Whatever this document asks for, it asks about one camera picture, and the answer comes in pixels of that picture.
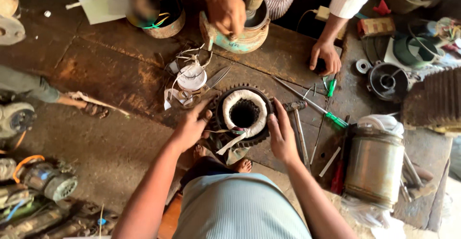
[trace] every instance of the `sandal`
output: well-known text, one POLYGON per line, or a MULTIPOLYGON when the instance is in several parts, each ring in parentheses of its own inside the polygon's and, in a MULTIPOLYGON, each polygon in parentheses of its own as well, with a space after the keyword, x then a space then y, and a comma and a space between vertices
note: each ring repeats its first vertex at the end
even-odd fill
POLYGON ((84 109, 82 109, 82 111, 92 117, 97 117, 99 119, 107 118, 107 116, 109 115, 109 109, 107 109, 105 106, 101 106, 91 102, 88 102, 88 104, 84 109))

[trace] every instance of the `orange wire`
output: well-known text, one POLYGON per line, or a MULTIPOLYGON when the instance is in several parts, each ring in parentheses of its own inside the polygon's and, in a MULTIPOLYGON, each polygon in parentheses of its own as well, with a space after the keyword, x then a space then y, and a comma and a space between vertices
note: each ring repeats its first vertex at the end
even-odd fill
POLYGON ((23 132, 23 134, 22 134, 21 137, 19 138, 18 142, 16 143, 16 145, 14 146, 14 148, 13 148, 12 151, 16 150, 16 149, 19 147, 19 145, 20 145, 21 142, 23 141, 25 135, 26 135, 26 131, 23 132))
POLYGON ((17 166, 16 166, 16 169, 14 170, 13 172, 13 179, 16 183, 20 183, 21 181, 19 180, 18 177, 16 177, 16 174, 18 173, 19 169, 25 165, 26 163, 28 163, 29 161, 33 160, 33 159, 42 159, 42 160, 45 160, 45 157, 41 156, 41 155, 32 155, 32 156, 29 156, 27 157, 26 159, 22 160, 17 166))
MULTIPOLYGON (((24 139, 24 136, 26 136, 26 131, 23 132, 23 134, 21 135, 21 137, 19 138, 18 142, 16 143, 16 145, 13 147, 13 149, 10 150, 10 152, 13 152, 14 150, 16 150, 19 145, 21 144, 21 142, 23 141, 24 139)), ((3 151, 3 150, 0 150, 0 154, 6 154, 7 151, 3 151)))

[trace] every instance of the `green screwdriver handle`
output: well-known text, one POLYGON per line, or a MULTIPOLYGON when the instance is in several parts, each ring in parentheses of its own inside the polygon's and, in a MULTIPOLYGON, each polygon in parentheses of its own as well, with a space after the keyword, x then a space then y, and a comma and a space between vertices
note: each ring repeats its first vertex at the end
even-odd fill
POLYGON ((330 88, 328 90, 328 97, 331 97, 333 95, 333 91, 335 91, 335 88, 336 88, 336 82, 337 82, 336 79, 332 79, 330 81, 330 88))
POLYGON ((344 120, 341 118, 335 117, 331 112, 326 113, 325 115, 327 118, 333 120, 337 125, 341 126, 342 128, 348 127, 348 123, 346 123, 344 120))

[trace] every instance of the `scissors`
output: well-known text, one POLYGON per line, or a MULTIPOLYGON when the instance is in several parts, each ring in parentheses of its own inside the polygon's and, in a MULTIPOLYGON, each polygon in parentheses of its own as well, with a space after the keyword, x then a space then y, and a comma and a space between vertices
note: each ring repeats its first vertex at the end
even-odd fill
POLYGON ((192 103, 189 103, 189 104, 186 105, 187 107, 195 106, 196 104, 198 104, 200 102, 201 97, 203 95, 205 95, 206 92, 208 92, 218 82, 220 82, 220 80, 222 80, 224 78, 224 76, 226 76, 226 74, 231 70, 230 68, 231 68, 231 66, 228 66, 228 67, 225 67, 225 68, 221 69, 220 71, 218 71, 218 73, 216 73, 213 77, 211 77, 211 79, 209 79, 199 90, 187 91, 189 96, 192 95, 191 97, 187 96, 185 90, 181 90, 179 92, 179 96, 181 98, 183 98, 183 99, 192 100, 192 103))

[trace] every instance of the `metal ring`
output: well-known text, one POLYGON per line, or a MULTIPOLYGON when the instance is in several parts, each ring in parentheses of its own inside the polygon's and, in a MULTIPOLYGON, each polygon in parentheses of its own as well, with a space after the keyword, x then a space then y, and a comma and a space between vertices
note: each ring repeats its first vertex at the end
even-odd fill
POLYGON ((355 63, 355 68, 359 73, 365 74, 372 68, 372 65, 366 59, 360 59, 355 63))

